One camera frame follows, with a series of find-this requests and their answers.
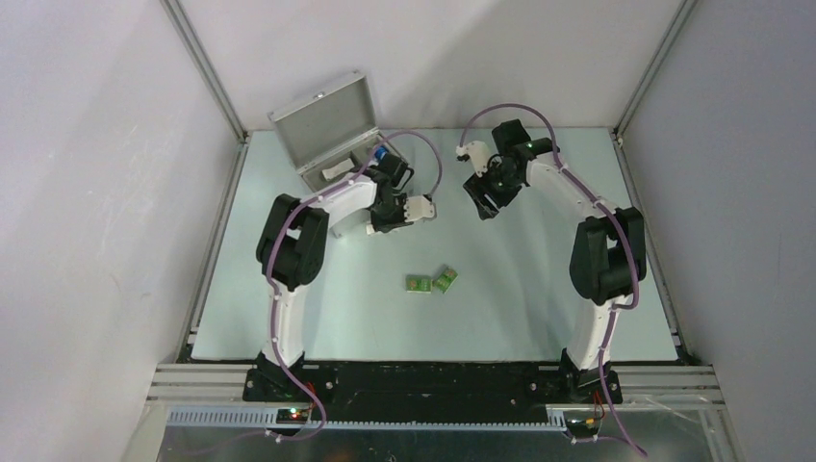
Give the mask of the green sachet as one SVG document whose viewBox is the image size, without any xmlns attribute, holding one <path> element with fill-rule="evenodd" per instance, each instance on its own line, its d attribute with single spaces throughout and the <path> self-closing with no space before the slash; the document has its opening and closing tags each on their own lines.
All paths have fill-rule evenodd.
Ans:
<svg viewBox="0 0 816 462">
<path fill-rule="evenodd" d="M 409 274 L 405 278 L 405 291 L 411 294 L 431 294 L 433 279 L 427 275 Z"/>
</svg>

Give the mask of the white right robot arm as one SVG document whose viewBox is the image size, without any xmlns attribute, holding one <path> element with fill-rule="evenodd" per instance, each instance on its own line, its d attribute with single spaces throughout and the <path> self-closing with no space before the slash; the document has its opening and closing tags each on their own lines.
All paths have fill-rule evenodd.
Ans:
<svg viewBox="0 0 816 462">
<path fill-rule="evenodd" d="M 549 138 L 533 140 L 522 123 L 510 120 L 492 131 L 494 146 L 461 142 L 460 162 L 474 173 L 463 188 L 482 220 L 497 216 L 525 187 L 544 198 L 574 223 L 569 276 L 586 309 L 577 317 L 564 353 L 572 365 L 559 377 L 565 398 L 583 402 L 599 387 L 593 371 L 609 361 L 618 310 L 632 308 L 647 272 L 645 224 L 635 207 L 622 209 L 601 197 L 562 159 Z"/>
</svg>

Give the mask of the blue cap clear bottle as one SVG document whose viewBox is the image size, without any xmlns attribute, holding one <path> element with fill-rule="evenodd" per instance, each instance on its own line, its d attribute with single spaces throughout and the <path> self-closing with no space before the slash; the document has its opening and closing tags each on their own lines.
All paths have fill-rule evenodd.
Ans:
<svg viewBox="0 0 816 462">
<path fill-rule="evenodd" d="M 381 146 L 377 147 L 377 148 L 374 150 L 374 153 L 373 153 L 373 162 L 374 162 L 376 165 L 381 165 L 381 164 L 383 164 L 383 163 L 385 162 L 385 159 L 386 159 L 386 158 L 387 158 L 387 157 L 388 157 L 390 154 L 391 154 L 390 150 L 389 150 L 389 149 L 388 149 L 386 146 L 381 145 Z"/>
</svg>

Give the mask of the silver metal case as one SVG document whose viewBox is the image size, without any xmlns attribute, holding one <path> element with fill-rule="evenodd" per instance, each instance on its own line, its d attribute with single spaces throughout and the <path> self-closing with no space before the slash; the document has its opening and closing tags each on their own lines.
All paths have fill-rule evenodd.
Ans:
<svg viewBox="0 0 816 462">
<path fill-rule="evenodd" d="M 368 79 L 358 70 L 270 113 L 269 119 L 296 173 L 323 154 L 371 139 L 379 139 L 379 142 L 361 167 L 374 165 L 374 150 L 381 145 L 407 162 L 403 154 L 385 140 L 377 126 Z M 399 185 L 408 197 L 415 196 L 407 189 L 412 178 L 413 175 L 404 177 Z M 335 225 L 330 231 L 338 238 L 356 228 L 366 231 L 367 221 L 364 214 L 359 213 Z"/>
</svg>

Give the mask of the grey divided tray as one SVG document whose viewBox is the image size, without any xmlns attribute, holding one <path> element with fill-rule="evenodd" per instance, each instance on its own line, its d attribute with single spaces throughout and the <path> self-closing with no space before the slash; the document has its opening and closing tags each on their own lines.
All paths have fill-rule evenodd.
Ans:
<svg viewBox="0 0 816 462">
<path fill-rule="evenodd" d="M 340 147 L 307 163 L 297 174 L 311 191 L 320 191 L 360 167 L 378 142 L 379 139 L 371 139 Z"/>
</svg>

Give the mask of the green small box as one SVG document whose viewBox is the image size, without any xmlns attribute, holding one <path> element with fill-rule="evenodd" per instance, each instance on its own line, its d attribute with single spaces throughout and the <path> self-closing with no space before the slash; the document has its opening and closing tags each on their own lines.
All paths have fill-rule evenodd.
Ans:
<svg viewBox="0 0 816 462">
<path fill-rule="evenodd" d="M 439 275 L 432 281 L 433 287 L 440 291 L 442 294 L 446 294 L 451 286 L 455 283 L 458 279 L 458 272 L 449 266 L 446 266 L 442 269 Z"/>
</svg>

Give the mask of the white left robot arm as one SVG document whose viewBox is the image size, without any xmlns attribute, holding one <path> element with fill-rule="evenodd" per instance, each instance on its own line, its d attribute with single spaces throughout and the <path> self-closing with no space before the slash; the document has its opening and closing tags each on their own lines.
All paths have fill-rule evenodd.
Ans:
<svg viewBox="0 0 816 462">
<path fill-rule="evenodd" d="M 323 266 L 329 230 L 363 213 L 373 233 L 408 226 L 408 195 L 399 185 L 413 170 L 401 157 L 374 156 L 371 167 L 356 167 L 339 181 L 308 197 L 278 195 L 258 242 L 256 258 L 269 283 L 268 340 L 262 354 L 276 365 L 267 387 L 281 400 L 304 388 L 303 373 L 292 365 L 304 353 L 305 297 Z"/>
</svg>

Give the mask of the white bandage roll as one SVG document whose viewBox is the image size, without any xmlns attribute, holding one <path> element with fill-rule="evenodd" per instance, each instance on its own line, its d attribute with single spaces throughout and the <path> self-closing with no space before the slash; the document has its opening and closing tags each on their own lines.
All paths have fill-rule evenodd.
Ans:
<svg viewBox="0 0 816 462">
<path fill-rule="evenodd" d="M 323 179 L 327 182 L 334 182 L 338 178 L 344 177 L 348 172 L 355 168 L 355 163 L 351 158 L 344 159 L 332 167 L 325 168 L 321 171 Z"/>
</svg>

